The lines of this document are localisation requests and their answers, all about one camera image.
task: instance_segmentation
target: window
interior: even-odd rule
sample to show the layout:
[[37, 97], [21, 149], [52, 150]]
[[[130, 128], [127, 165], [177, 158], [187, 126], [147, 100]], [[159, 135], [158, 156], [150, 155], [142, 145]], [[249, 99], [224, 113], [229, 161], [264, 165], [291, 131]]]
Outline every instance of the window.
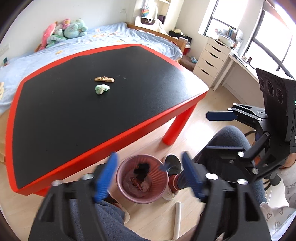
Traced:
[[266, 71], [279, 71], [296, 77], [293, 67], [296, 41], [290, 30], [269, 12], [262, 11], [258, 26], [245, 52], [250, 65]]
[[205, 28], [203, 35], [207, 37], [217, 38], [215, 29], [229, 29], [234, 30], [238, 28], [248, 0], [216, 0], [214, 9], [212, 11], [210, 20]]

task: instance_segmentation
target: black table top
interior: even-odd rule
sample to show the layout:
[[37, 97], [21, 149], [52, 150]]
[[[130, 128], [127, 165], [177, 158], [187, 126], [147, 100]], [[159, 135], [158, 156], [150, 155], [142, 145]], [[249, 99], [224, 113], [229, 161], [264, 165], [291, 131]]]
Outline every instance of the black table top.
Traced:
[[[102, 76], [115, 82], [94, 81]], [[13, 128], [17, 187], [200, 94], [193, 77], [132, 46], [75, 57], [29, 79]], [[98, 84], [110, 90], [97, 95]]]

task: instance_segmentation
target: camera lens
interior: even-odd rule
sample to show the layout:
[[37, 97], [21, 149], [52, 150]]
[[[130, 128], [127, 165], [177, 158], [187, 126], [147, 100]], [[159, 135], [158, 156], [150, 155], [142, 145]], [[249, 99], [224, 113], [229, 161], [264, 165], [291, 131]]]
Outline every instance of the camera lens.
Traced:
[[274, 88], [273, 88], [272, 84], [269, 81], [267, 81], [266, 82], [266, 85], [267, 85], [267, 92], [268, 92], [268, 94], [270, 94], [271, 96], [273, 96], [274, 95]]
[[262, 87], [262, 88], [264, 88], [264, 87], [265, 87], [265, 84], [264, 84], [264, 81], [263, 81], [263, 79], [262, 79], [262, 78], [260, 78], [260, 79], [259, 79], [259, 83], [260, 83], [260, 85], [261, 85], [261, 87]]
[[280, 89], [276, 89], [276, 98], [278, 99], [280, 104], [284, 102], [284, 97]]

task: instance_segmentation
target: white drawer unit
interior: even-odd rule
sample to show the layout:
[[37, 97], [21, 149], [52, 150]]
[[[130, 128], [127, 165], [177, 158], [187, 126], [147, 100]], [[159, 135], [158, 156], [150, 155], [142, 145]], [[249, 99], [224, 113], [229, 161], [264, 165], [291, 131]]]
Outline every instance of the white drawer unit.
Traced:
[[208, 38], [193, 73], [212, 87], [230, 51], [231, 49], [220, 41]]
[[218, 40], [209, 38], [208, 42], [209, 45], [215, 47], [216, 49], [220, 50], [221, 52], [223, 52], [224, 54], [228, 55], [229, 54], [229, 48], [227, 46], [225, 46], [223, 43], [221, 43]]
[[210, 76], [206, 71], [202, 70], [200, 67], [195, 66], [193, 73], [199, 77], [203, 82], [210, 86], [213, 82], [213, 77]]
[[209, 51], [204, 50], [200, 58], [209, 62], [211, 65], [220, 69], [223, 65], [223, 60], [219, 59], [216, 55], [210, 53]]
[[212, 64], [210, 64], [202, 58], [200, 58], [200, 60], [198, 61], [197, 66], [206, 71], [213, 78], [216, 77], [219, 71], [216, 67], [214, 67]]
[[224, 54], [219, 49], [213, 47], [212, 45], [207, 44], [205, 46], [205, 50], [209, 51], [210, 53], [212, 53], [213, 55], [215, 55], [216, 57], [218, 57], [222, 61], [224, 61], [227, 58], [227, 55], [226, 54]]

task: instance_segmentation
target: wooden bed frame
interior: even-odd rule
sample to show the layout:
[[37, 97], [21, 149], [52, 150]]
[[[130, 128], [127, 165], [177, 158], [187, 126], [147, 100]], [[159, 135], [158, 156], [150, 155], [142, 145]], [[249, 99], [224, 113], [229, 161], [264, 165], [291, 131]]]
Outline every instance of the wooden bed frame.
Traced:
[[185, 50], [185, 46], [187, 44], [187, 41], [184, 40], [184, 39], [178, 40], [178, 39], [175, 39], [175, 38], [173, 38], [171, 36], [168, 36], [168, 35], [165, 35], [165, 34], [162, 34], [162, 33], [147, 29], [147, 28], [137, 27], [137, 26], [135, 26], [133, 24], [130, 24], [130, 23], [127, 23], [127, 26], [128, 26], [128, 28], [131, 28], [131, 29], [142, 30], [142, 31], [144, 31], [146, 33], [151, 33], [151, 34], [153, 34], [155, 36], [163, 37], [163, 38], [167, 39], [168, 41], [170, 41], [170, 42], [174, 43], [175, 45], [177, 45], [182, 53]]

